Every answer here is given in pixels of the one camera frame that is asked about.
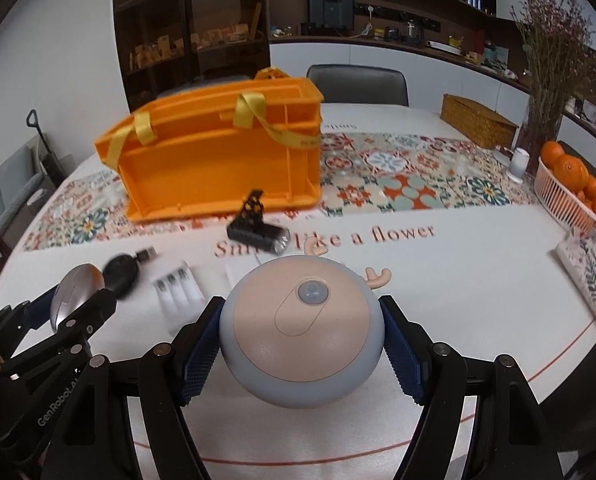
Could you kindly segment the round pink deer night light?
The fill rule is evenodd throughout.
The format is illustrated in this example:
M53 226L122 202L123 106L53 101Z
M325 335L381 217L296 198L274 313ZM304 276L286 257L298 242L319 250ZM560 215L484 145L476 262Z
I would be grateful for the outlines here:
M355 391L373 374L386 327L376 289L388 269L363 275L326 258L315 237L301 255L246 274L220 315L224 361L240 385L282 408L318 408Z

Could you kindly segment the silver computer mouse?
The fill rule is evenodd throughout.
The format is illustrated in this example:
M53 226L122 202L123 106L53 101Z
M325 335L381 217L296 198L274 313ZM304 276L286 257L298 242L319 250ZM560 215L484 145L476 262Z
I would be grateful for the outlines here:
M71 269L57 285L50 307L50 323L54 333L69 315L105 286L102 271L91 263Z

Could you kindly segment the vase with dried flowers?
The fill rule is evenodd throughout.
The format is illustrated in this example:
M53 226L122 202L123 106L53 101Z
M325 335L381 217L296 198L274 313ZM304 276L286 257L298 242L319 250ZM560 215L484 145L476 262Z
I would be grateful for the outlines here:
M578 0L522 0L511 10L532 78L516 145L529 155L534 176L540 150L557 139L564 107L596 79L592 20Z

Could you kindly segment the black coffee machine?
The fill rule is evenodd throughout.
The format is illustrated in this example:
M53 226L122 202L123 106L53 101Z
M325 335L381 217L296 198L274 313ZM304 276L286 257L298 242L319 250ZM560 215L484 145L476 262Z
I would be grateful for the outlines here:
M351 32L354 26L354 0L309 0L307 27L315 34Z

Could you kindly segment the small white cup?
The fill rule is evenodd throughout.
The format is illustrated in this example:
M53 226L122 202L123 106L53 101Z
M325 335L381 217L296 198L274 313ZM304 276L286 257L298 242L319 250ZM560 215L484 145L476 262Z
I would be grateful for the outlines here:
M526 168L528 168L530 154L524 148L515 148L512 154L506 174L510 180L521 184L523 182Z

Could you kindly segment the patterned table runner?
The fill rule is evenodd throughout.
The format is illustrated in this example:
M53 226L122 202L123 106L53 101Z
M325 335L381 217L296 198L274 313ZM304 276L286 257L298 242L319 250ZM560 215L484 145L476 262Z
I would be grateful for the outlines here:
M329 132L323 136L319 203L272 214L274 223L350 214L471 206L533 205L531 181L511 181L492 152L470 141L401 133ZM118 174L90 159L63 184L20 247L35 252L209 226L226 217L132 222Z

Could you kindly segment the white usb wall charger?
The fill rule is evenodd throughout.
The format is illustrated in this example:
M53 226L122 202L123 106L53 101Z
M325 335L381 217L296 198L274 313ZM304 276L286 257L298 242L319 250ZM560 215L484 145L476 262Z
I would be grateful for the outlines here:
M239 256L224 263L229 287L234 288L248 273L257 269L260 259L257 255Z

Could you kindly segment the black bike light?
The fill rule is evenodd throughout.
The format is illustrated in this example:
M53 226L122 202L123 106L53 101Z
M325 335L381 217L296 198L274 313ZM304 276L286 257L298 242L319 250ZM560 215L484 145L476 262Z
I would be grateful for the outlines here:
M282 226L264 222L262 195L261 190L250 192L239 213L226 227L226 235L233 242L279 256L288 247L290 233Z

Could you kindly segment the pink basket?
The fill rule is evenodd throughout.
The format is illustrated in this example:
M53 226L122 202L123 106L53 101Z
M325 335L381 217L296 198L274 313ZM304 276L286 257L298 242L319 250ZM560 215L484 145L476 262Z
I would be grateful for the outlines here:
M542 159L538 160L534 192L563 229L578 228L596 240L596 214L555 178Z

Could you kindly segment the orange plastic storage box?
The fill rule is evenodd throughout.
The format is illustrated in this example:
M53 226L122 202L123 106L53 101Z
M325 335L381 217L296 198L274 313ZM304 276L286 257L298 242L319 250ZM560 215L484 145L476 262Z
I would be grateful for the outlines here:
M270 210L321 197L321 104L307 77L274 67L255 78L156 99L95 142L119 174L134 222L240 210L252 191Z

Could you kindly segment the dark display cabinet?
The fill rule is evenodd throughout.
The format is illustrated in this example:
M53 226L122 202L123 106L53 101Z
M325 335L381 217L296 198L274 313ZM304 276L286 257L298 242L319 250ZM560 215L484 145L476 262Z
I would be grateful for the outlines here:
M267 0L112 0L130 110L270 65Z

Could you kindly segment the floral tissue pack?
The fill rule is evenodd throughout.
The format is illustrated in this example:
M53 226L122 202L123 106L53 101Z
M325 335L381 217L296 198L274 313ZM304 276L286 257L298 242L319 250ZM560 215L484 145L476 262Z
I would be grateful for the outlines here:
M556 255L596 318L595 243L574 229L557 245Z

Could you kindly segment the orange fruit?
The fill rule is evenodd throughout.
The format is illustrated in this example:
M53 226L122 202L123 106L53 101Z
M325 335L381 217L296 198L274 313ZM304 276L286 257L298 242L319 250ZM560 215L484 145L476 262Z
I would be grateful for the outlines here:
M581 159L563 154L552 167L555 178L572 193L583 191L588 182L588 170Z

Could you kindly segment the woven wicker tissue box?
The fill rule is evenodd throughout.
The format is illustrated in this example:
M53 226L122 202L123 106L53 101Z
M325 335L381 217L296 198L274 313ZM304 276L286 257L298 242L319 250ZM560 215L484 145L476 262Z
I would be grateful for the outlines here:
M444 94L440 117L480 148L510 148L518 126L479 102Z

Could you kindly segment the dark grey chair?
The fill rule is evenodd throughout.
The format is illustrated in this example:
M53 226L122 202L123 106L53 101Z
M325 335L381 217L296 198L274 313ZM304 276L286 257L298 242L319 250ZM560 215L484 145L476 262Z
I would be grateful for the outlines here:
M350 64L316 64L309 78L330 104L409 106L406 79L397 70Z

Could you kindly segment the white battery charger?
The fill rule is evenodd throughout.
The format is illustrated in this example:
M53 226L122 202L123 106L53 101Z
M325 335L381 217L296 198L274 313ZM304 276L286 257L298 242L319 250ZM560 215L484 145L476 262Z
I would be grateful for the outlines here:
M191 267L184 261L167 272L161 272L151 284L164 326L171 336L175 336L183 326L195 323L206 307L206 297Z

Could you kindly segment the grey sofa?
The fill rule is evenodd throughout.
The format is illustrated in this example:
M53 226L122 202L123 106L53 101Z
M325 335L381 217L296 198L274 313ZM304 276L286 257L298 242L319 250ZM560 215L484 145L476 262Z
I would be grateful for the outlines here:
M0 237L14 247L52 194L50 182L33 162L32 149L20 148L0 166Z

